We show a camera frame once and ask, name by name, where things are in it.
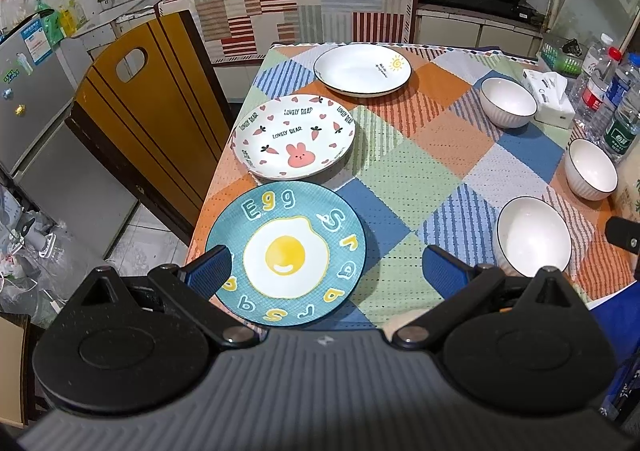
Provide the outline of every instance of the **egg yolk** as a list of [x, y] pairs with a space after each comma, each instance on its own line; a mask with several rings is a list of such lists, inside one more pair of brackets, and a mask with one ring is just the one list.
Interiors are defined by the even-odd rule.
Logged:
[[264, 261], [273, 272], [287, 276], [300, 270], [305, 262], [305, 248], [296, 238], [280, 236], [271, 241]]

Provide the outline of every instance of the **patchwork tablecloth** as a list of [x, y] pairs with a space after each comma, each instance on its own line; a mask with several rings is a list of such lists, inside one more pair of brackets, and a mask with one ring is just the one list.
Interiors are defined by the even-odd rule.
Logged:
[[189, 10], [212, 63], [264, 59], [273, 43], [410, 41], [414, 0], [164, 0]]
[[[575, 133], [536, 122], [502, 131], [482, 112], [482, 81], [519, 80], [529, 62], [499, 50], [390, 46], [412, 64], [408, 85], [359, 102], [314, 81], [313, 63], [336, 46], [273, 47], [241, 111], [242, 117], [291, 93], [320, 94], [340, 102], [358, 124], [350, 155], [309, 179], [335, 190], [353, 207], [367, 238], [364, 273], [354, 293], [315, 328], [380, 326], [403, 311], [433, 307], [442, 297], [422, 275], [427, 244], [470, 265], [494, 263], [492, 226], [500, 208], [522, 195], [542, 198], [565, 219], [573, 243], [567, 273], [584, 301], [632, 282], [625, 254], [604, 238], [610, 202], [581, 200], [567, 185], [562, 157]], [[220, 212], [259, 183], [226, 147], [188, 261], [203, 253]]]

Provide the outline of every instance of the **dining table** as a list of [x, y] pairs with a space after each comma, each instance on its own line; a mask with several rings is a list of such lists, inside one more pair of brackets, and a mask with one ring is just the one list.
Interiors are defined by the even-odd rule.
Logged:
[[[565, 276], [585, 303], [633, 281], [627, 255], [605, 238], [605, 223], [615, 213], [610, 198], [582, 200], [567, 184], [563, 158], [580, 132], [535, 120], [503, 130], [482, 111], [485, 79], [522, 82], [524, 68], [539, 69], [534, 60], [494, 48], [384, 44], [410, 62], [411, 77], [392, 94], [358, 98], [338, 95], [314, 76], [315, 61], [338, 46], [274, 44], [236, 121], [276, 97], [311, 94], [340, 103], [356, 123], [347, 155], [305, 180], [331, 189], [356, 212], [366, 238], [364, 269], [348, 300], [308, 328], [373, 329], [405, 311], [436, 306], [445, 291], [423, 272], [425, 248], [437, 245], [471, 266], [495, 264], [497, 216], [524, 195], [544, 200], [566, 222], [572, 255]], [[187, 261], [206, 251], [226, 206], [263, 183], [227, 142]], [[225, 309], [215, 296], [210, 301]]]

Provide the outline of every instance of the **teal plate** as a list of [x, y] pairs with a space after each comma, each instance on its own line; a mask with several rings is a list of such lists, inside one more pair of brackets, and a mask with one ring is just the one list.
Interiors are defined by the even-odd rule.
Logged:
[[226, 245], [232, 275], [216, 294], [236, 315], [294, 326], [326, 316], [355, 288], [366, 255], [360, 219], [340, 196], [308, 182], [272, 182], [220, 214], [207, 250]]

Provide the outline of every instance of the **pink rabbit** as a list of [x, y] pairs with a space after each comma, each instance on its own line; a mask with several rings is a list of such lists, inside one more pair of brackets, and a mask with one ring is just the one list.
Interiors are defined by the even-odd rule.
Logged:
[[289, 153], [289, 165], [291, 167], [304, 167], [313, 164], [316, 155], [306, 150], [306, 146], [302, 142], [298, 142], [298, 147], [293, 144], [287, 145], [287, 153]]

